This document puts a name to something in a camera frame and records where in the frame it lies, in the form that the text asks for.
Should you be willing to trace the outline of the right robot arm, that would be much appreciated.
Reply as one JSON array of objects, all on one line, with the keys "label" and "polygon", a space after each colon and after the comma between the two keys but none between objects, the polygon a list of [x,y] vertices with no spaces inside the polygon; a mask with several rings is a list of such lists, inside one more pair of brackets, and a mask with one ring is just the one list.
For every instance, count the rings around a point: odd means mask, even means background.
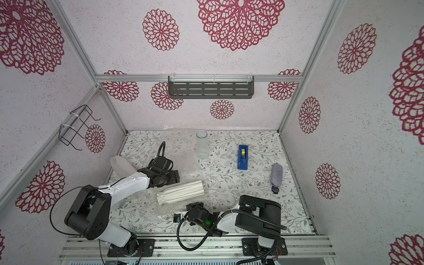
[{"label": "right robot arm", "polygon": [[[199,249],[211,236],[221,237],[240,228],[257,237],[242,239],[243,253],[248,259],[238,261],[238,265],[250,265],[257,261],[265,264],[269,256],[288,254],[285,239],[281,236],[281,231],[288,230],[280,223],[281,205],[268,199],[242,195],[232,209],[214,213],[206,210],[201,202],[191,203],[186,205],[185,212],[174,214],[173,222],[178,224],[177,242],[186,251]],[[186,222],[206,231],[200,243],[193,247],[185,246],[180,237],[180,229]]]}]

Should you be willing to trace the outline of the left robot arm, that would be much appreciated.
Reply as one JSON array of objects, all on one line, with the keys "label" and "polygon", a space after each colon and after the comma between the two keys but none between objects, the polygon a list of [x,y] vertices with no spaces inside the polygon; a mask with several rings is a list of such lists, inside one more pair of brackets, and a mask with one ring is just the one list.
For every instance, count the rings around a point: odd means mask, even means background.
[{"label": "left robot arm", "polygon": [[165,157],[165,148],[166,142],[163,141],[147,167],[113,184],[78,187],[80,191],[65,216],[65,225],[77,236],[109,243],[119,257],[140,256],[142,248],[137,236],[110,221],[109,214],[112,206],[135,193],[180,182],[178,171],[173,169],[173,161]]}]

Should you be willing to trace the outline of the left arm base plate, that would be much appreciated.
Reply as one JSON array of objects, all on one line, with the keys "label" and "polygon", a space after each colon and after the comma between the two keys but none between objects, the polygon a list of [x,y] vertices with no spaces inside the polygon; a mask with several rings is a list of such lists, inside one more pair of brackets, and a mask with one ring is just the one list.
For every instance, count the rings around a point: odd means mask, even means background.
[{"label": "left arm base plate", "polygon": [[154,239],[130,239],[123,247],[111,244],[107,257],[151,257],[154,247]]}]

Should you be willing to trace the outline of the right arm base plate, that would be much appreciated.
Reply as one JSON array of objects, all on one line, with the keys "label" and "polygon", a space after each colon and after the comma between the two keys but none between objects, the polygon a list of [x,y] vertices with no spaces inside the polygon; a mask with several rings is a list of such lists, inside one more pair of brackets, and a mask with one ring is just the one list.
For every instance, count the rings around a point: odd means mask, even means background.
[{"label": "right arm base plate", "polygon": [[[242,238],[242,250],[244,256],[261,256],[265,254],[269,249],[259,245],[258,237],[244,237]],[[288,254],[288,249],[284,238],[279,238],[277,240],[276,247],[269,254],[270,256],[286,256]]]}]

